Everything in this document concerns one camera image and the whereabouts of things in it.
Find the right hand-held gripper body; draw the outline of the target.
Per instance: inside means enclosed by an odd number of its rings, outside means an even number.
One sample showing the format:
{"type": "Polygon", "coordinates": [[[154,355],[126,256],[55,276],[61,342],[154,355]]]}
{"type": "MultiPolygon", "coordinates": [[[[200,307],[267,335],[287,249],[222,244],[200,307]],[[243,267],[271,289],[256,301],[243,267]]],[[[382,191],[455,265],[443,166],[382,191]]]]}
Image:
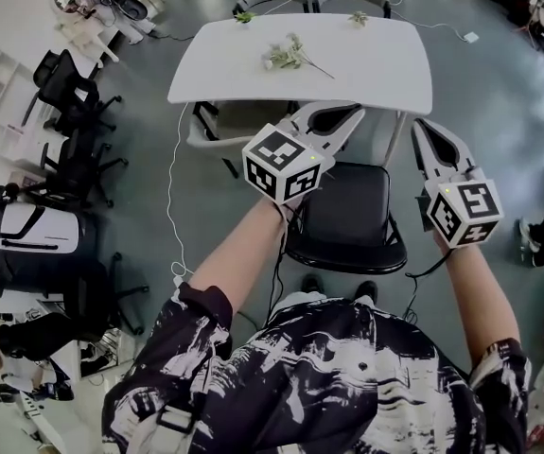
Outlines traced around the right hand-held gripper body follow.
{"type": "Polygon", "coordinates": [[[503,219],[495,183],[478,166],[426,179],[417,201],[423,229],[451,249],[484,243],[503,219]]]}

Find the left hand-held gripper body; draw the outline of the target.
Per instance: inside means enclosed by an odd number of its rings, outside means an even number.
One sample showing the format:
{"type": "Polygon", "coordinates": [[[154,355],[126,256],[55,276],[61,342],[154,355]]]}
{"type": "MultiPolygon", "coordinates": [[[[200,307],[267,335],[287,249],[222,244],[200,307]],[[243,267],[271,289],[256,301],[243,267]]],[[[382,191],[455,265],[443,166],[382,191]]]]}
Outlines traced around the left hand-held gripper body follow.
{"type": "Polygon", "coordinates": [[[329,148],[335,132],[329,118],[313,115],[266,124],[242,149],[245,180],[276,204],[304,196],[334,165],[329,148]]]}

